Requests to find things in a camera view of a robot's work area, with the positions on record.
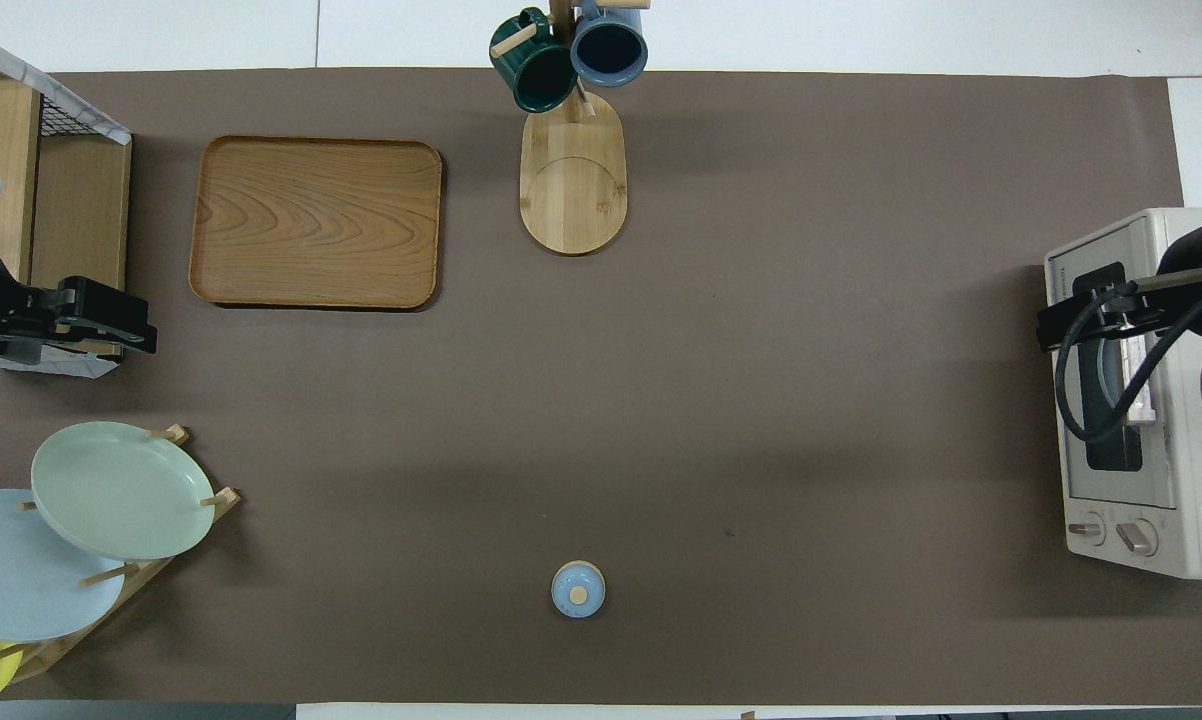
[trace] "wooden tray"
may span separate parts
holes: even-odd
[[[188,280],[222,305],[423,305],[441,156],[423,142],[227,136],[202,155]]]

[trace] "brown tabletop mat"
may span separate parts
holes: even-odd
[[[245,502],[6,697],[1202,703],[1202,582],[1064,548],[1045,251],[1182,203],[1159,79],[647,73],[627,224],[518,218],[490,70],[75,75],[133,129],[157,356],[0,373],[0,487],[82,419],[185,423]],[[227,133],[446,157],[424,313],[222,309]],[[551,607],[567,560],[605,609]]]

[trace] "toaster oven window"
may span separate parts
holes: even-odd
[[[1078,275],[1072,282],[1072,296],[1126,281],[1121,263],[1103,266]],[[1081,369],[1081,413],[1085,427],[1094,427],[1112,410],[1113,401],[1125,389],[1121,381],[1121,345],[1118,341],[1090,340],[1076,347],[1076,363]],[[1094,470],[1136,474],[1144,466],[1139,428],[1123,427],[1085,444],[1085,462]]]

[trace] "mug handle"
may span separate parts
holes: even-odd
[[[520,26],[536,26],[534,40],[545,42],[552,38],[552,23],[547,22],[547,14],[540,8],[524,8],[517,18]]]

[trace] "toaster oven knob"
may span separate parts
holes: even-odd
[[[1108,538],[1103,528],[1103,518],[1097,512],[1085,512],[1081,523],[1069,523],[1069,536],[1081,536],[1090,545],[1102,545]]]
[[[1117,537],[1135,555],[1149,557],[1158,552],[1158,529],[1149,520],[1133,520],[1117,525]]]

